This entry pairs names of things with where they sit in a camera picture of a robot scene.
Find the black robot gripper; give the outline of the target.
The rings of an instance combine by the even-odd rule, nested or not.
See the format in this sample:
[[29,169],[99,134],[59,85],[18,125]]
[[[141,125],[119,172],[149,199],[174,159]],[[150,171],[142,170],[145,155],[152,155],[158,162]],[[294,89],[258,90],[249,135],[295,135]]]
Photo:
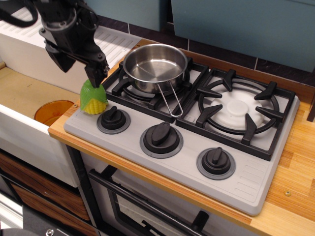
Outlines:
[[46,40],[45,49],[64,73],[76,61],[85,64],[85,72],[94,88],[108,76],[105,54],[94,41],[98,27],[95,12],[83,0],[35,0]]

